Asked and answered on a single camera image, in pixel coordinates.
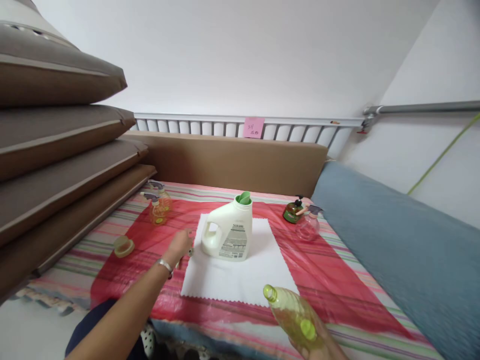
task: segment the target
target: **mattress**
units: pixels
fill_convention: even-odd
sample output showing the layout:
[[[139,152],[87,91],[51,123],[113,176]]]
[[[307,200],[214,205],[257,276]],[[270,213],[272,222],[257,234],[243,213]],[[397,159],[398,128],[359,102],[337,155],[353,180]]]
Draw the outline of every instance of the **mattress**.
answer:
[[[166,190],[174,200],[189,202],[229,202],[238,190],[185,185],[166,182]],[[266,193],[252,193],[254,202],[285,205],[294,197]],[[114,211],[99,226],[65,254],[42,277],[33,280],[29,288],[38,293],[71,301],[89,309],[92,303],[91,288],[107,263],[115,239],[124,235],[144,212],[148,202],[137,193]],[[371,332],[344,324],[328,323],[327,327],[350,359],[441,359],[410,319],[383,291],[373,277],[358,262],[342,240],[319,215],[320,235],[332,251],[350,268],[379,304],[401,324],[411,338],[391,332]],[[163,336],[217,347],[218,351],[234,351],[256,359],[298,359],[300,356],[288,344],[288,338],[278,326],[250,322],[205,322],[195,324],[178,320],[154,321]]]

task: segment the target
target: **white cloth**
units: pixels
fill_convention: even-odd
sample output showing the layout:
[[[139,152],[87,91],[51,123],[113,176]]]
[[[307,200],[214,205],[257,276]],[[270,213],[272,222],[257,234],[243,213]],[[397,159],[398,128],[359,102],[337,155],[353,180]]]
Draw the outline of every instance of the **white cloth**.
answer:
[[[263,295],[266,284],[299,293],[267,219],[253,219],[250,249],[246,260],[240,262],[211,257],[202,251],[206,220],[207,214],[202,214],[181,295],[267,307]]]

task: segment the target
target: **green cord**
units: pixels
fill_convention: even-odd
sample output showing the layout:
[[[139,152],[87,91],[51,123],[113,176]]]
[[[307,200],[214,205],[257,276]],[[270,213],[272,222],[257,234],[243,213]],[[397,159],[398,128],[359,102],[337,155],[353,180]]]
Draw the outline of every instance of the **green cord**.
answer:
[[[472,121],[468,123],[467,126],[463,128],[460,133],[458,133],[457,136],[451,141],[451,143],[446,147],[445,150],[440,154],[440,156],[435,160],[435,162],[428,168],[428,170],[423,174],[423,176],[416,182],[415,185],[410,189],[410,191],[407,193],[407,195],[411,195],[414,190],[422,183],[422,181],[430,174],[430,172],[434,169],[435,166],[442,160],[442,158],[445,156],[446,153],[449,152],[449,150],[452,148],[452,146],[457,142],[458,139],[466,132],[468,129],[470,129],[478,120],[480,120],[480,113],[473,118]]]

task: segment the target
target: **floor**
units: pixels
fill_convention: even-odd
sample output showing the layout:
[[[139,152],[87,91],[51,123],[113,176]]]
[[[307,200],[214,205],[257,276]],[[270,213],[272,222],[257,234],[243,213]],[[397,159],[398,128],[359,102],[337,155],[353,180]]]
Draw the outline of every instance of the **floor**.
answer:
[[[54,308],[23,299],[0,306],[0,359],[61,360],[84,314],[60,316]]]

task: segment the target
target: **bottle handle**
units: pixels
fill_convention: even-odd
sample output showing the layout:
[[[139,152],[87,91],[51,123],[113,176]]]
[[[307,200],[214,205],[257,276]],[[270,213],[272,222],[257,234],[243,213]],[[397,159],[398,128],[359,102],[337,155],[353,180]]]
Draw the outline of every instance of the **bottle handle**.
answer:
[[[215,224],[217,226],[215,231],[210,231],[211,224]],[[205,229],[203,229],[202,238],[208,242],[208,245],[211,248],[216,249],[220,246],[220,240],[222,239],[222,229],[216,222],[207,221],[205,224]]]

